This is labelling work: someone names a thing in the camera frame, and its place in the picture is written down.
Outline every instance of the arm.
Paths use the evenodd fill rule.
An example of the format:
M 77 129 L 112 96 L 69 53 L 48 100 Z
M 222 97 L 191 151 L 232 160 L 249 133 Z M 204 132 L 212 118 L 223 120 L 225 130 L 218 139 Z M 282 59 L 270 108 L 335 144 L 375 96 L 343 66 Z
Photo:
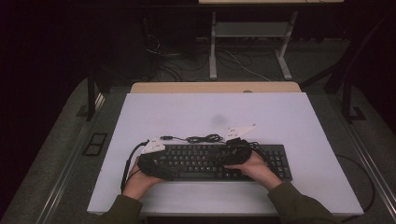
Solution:
M 250 176 L 268 189 L 268 197 L 279 213 L 282 223 L 340 223 L 318 201 L 301 194 L 291 183 L 283 183 L 255 152 L 252 152 L 250 159 L 243 164 L 224 167 L 240 169 L 242 174 Z
M 138 223 L 143 204 L 139 200 L 155 184 L 162 180 L 143 174 L 137 166 L 137 159 L 130 172 L 124 191 L 117 196 L 111 208 L 96 219 L 95 224 Z

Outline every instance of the black keyboard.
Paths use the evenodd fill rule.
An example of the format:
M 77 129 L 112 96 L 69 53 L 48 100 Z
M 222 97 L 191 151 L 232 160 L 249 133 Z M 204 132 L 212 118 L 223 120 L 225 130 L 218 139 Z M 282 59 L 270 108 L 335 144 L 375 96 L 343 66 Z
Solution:
M 218 145 L 165 145 L 160 163 L 177 167 L 181 172 L 175 175 L 177 181 L 251 181 L 239 170 L 225 169 L 215 161 L 209 161 L 210 148 Z M 277 169 L 284 181 L 291 181 L 291 171 L 283 145 L 260 145 L 261 151 Z

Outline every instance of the dark background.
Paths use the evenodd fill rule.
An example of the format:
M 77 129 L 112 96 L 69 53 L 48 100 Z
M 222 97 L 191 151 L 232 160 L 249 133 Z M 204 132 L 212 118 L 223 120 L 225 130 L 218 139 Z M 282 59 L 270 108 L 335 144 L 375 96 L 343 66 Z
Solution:
M 384 5 L 389 2 L 393 1 L 346 1 L 340 7 L 317 10 L 302 7 L 293 37 L 353 40 L 360 34 L 359 30 L 370 30 L 375 24 L 374 15 L 383 14 Z M 210 11 L 201 10 L 192 16 L 190 11 L 157 10 L 148 16 L 149 26 L 144 27 L 141 21 L 147 16 L 145 13 L 121 7 L 75 7 L 75 4 L 1 1 L 0 216 L 67 98 L 90 72 L 95 74 L 100 91 L 148 80 L 153 68 L 145 51 L 144 28 L 163 39 L 169 48 L 193 54 L 194 38 L 208 35 L 210 27 Z M 92 1 L 78 4 L 92 6 Z M 228 9 L 222 10 L 219 17 L 249 21 L 263 15 L 254 12 L 245 11 L 235 17 L 234 9 Z M 289 13 L 289 8 L 270 8 L 265 19 Z M 376 31 L 353 71 L 354 83 L 396 133 L 395 14 L 387 17 Z

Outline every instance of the white surface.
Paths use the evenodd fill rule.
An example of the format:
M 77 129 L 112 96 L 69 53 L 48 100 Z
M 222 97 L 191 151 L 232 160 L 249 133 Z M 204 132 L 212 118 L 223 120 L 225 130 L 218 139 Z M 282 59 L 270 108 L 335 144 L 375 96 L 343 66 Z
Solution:
M 132 149 L 148 138 L 223 135 L 230 127 L 252 123 L 257 128 L 243 138 L 283 144 L 292 184 L 301 193 L 336 215 L 362 214 L 305 93 L 128 94 L 88 211 L 103 213 L 110 208 L 120 194 L 125 161 Z M 276 210 L 266 194 L 255 183 L 166 182 L 143 198 L 141 215 L 270 216 Z
M 230 141 L 236 138 L 243 138 L 243 135 L 252 131 L 257 127 L 256 124 L 252 124 L 250 126 L 243 126 L 243 127 L 231 127 L 228 128 L 227 133 L 222 135 L 224 137 L 224 141 Z

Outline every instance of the olive green sleeve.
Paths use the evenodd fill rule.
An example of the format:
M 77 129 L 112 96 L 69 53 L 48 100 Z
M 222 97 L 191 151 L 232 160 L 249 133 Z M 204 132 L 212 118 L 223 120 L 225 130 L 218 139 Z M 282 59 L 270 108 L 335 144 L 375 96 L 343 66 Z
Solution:
M 301 194 L 291 183 L 283 183 L 268 193 L 282 223 L 340 223 L 317 200 Z
M 95 224 L 138 223 L 143 204 L 138 200 L 119 195 L 111 208 L 94 222 Z

